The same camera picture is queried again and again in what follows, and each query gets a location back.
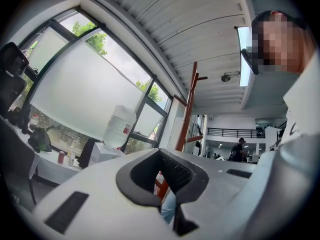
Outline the small clear plastic bottle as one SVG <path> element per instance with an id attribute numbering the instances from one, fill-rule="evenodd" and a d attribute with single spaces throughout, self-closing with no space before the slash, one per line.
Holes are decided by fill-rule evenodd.
<path id="1" fill-rule="evenodd" d="M 68 167 L 73 167 L 75 154 L 74 154 L 74 147 L 72 145 L 68 148 L 67 157 L 68 157 Z"/>

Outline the dark green bag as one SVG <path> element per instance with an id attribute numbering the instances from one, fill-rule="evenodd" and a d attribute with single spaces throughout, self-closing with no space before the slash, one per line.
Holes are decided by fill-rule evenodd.
<path id="1" fill-rule="evenodd" d="M 40 151 L 51 152 L 52 144 L 48 131 L 55 128 L 54 125 L 43 128 L 35 124 L 31 124 L 29 128 L 32 130 L 30 138 L 27 140 L 29 145 L 34 151 L 40 153 Z"/>

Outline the wide white roller blind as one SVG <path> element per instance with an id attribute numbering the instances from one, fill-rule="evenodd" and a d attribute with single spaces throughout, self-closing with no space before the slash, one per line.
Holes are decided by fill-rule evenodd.
<path id="1" fill-rule="evenodd" d="M 100 55 L 86 42 L 71 50 L 49 69 L 31 104 L 56 122 L 101 140 L 117 105 L 132 111 L 150 75 L 112 38 Z"/>

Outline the black bag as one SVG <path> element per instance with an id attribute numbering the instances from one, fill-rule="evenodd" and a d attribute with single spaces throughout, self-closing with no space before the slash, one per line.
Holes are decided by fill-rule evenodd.
<path id="1" fill-rule="evenodd" d="M 89 138 L 85 143 L 80 157 L 77 159 L 77 163 L 81 169 L 85 169 L 88 166 L 93 147 L 97 142 L 99 142 L 99 140 L 95 138 Z"/>

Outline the narrow white roller blind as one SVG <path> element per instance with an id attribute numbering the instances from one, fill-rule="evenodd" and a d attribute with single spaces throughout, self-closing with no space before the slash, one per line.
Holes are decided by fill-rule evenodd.
<path id="1" fill-rule="evenodd" d="M 26 52 L 29 67 L 39 74 L 47 62 L 66 44 L 68 40 L 53 28 L 48 27 Z"/>
<path id="2" fill-rule="evenodd" d="M 135 125 L 134 132 L 154 140 L 162 119 L 163 116 L 160 113 L 150 105 L 145 104 Z"/>

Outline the round ceiling fixture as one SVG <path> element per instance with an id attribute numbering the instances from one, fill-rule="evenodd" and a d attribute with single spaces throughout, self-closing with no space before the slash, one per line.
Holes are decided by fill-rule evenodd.
<path id="1" fill-rule="evenodd" d="M 221 81 L 224 82 L 224 83 L 229 82 L 232 77 L 239 77 L 240 74 L 241 74 L 241 73 L 240 73 L 239 71 L 225 72 L 225 73 L 221 76 Z"/>

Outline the wooden coat stand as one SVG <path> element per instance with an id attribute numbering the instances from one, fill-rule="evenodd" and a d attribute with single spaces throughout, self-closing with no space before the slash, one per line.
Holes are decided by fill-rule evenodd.
<path id="1" fill-rule="evenodd" d="M 193 110 L 194 95 L 195 95 L 197 82 L 208 79 L 207 76 L 199 77 L 199 73 L 197 72 L 197 66 L 198 66 L 198 62 L 195 61 L 193 63 L 191 84 L 190 84 L 187 102 L 184 102 L 181 98 L 174 95 L 174 98 L 177 99 L 183 106 L 185 106 L 182 128 L 181 128 L 177 143 L 175 145 L 175 150 L 179 152 L 183 151 L 183 147 L 185 146 L 186 143 L 201 140 L 203 138 L 202 135 L 197 137 L 187 138 L 187 133 L 188 133 L 190 119 L 191 119 L 192 110 Z"/>

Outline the person's white printed shirt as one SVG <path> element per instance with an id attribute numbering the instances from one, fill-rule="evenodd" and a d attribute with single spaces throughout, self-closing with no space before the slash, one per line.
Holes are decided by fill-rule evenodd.
<path id="1" fill-rule="evenodd" d="M 301 135 L 320 134 L 320 54 L 316 52 L 293 86 L 283 97 L 288 107 L 287 123 L 281 140 L 270 150 Z"/>

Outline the long ceiling lamp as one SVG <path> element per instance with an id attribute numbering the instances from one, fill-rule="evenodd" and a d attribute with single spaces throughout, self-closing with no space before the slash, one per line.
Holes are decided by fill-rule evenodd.
<path id="1" fill-rule="evenodd" d="M 249 26 L 236 27 L 239 48 L 240 48 L 240 58 L 241 58 L 241 67 L 240 67 L 240 87 L 247 87 L 250 80 L 251 69 L 247 63 L 245 56 L 242 53 L 243 49 L 247 49 L 252 45 L 251 30 Z"/>

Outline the white desk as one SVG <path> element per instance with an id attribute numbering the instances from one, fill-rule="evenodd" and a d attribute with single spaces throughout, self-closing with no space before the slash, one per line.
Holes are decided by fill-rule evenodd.
<path id="1" fill-rule="evenodd" d="M 23 134 L 22 130 L 17 126 L 13 126 L 13 128 L 17 132 L 19 138 L 34 151 L 28 143 L 29 136 Z M 63 163 L 59 163 L 59 152 L 54 149 L 51 152 L 42 150 L 40 152 L 34 151 L 34 153 L 37 160 L 38 176 L 52 183 L 58 185 L 63 184 L 82 170 L 77 165 L 76 159 L 74 159 L 73 166 L 70 166 L 69 157 L 67 155 L 64 156 Z"/>

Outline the black balcony railing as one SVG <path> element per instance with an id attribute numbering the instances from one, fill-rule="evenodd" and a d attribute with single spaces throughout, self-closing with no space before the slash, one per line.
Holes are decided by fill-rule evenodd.
<path id="1" fill-rule="evenodd" d="M 264 139 L 265 131 L 262 128 L 257 129 L 230 129 L 230 128 L 207 128 L 208 136 L 230 137 L 230 138 L 249 138 Z"/>

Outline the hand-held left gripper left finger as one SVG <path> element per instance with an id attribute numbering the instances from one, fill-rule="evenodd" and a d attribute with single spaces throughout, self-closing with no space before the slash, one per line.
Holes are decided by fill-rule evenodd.
<path id="1" fill-rule="evenodd" d="M 20 205 L 15 207 L 40 240 L 177 240 L 156 207 L 131 202 L 116 184 L 120 168 L 156 151 L 139 151 L 89 166 L 52 190 L 33 212 Z M 45 221 L 74 192 L 88 197 L 66 231 L 59 233 Z"/>

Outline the clear water jug red label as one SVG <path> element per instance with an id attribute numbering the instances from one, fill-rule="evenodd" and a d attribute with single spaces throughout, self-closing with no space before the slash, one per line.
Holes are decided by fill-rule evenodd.
<path id="1" fill-rule="evenodd" d="M 116 105 L 103 135 L 107 149 L 116 150 L 126 142 L 134 123 L 136 114 L 124 105 Z"/>

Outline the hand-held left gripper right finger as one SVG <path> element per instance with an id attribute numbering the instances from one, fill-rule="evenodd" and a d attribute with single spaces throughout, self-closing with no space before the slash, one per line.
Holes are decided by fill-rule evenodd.
<path id="1" fill-rule="evenodd" d="M 238 240 L 248 221 L 239 197 L 255 165 L 219 161 L 160 149 L 165 180 L 176 191 L 173 228 L 161 240 Z"/>

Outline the person's black cap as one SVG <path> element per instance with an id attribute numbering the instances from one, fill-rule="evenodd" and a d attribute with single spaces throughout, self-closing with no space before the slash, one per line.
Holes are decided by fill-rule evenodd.
<path id="1" fill-rule="evenodd" d="M 303 18 L 293 17 L 283 11 L 267 10 L 258 14 L 251 23 L 252 29 L 252 46 L 256 52 L 264 51 L 264 23 L 274 22 L 276 16 L 282 16 L 284 28 L 298 28 L 301 30 L 307 29 L 307 23 Z"/>

